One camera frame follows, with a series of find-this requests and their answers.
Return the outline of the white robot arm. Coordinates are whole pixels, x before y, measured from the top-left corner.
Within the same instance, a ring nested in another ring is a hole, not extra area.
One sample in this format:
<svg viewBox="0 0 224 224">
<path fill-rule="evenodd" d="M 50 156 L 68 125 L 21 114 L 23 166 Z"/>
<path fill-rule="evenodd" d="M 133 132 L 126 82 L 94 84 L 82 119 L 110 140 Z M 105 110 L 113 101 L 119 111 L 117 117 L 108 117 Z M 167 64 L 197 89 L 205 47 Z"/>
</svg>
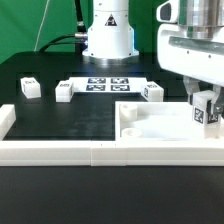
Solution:
<svg viewBox="0 0 224 224">
<path fill-rule="evenodd" d="M 129 0 L 93 0 L 86 61 L 119 63 L 139 55 L 128 7 Z M 167 0 L 157 7 L 156 18 L 160 67 L 183 76 L 189 100 L 200 81 L 212 84 L 208 112 L 224 114 L 224 0 Z"/>
</svg>

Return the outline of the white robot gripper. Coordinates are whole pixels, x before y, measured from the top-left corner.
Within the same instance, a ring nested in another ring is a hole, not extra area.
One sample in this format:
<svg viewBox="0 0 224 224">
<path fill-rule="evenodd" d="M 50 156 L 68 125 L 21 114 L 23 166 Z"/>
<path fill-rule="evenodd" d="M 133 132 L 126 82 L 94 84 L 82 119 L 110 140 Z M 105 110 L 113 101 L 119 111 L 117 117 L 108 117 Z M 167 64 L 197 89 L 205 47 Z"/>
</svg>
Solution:
<svg viewBox="0 0 224 224">
<path fill-rule="evenodd" d="M 184 76 L 189 104 L 200 91 L 198 80 L 215 84 L 212 113 L 223 114 L 224 0 L 167 0 L 156 18 L 160 67 Z"/>
</svg>

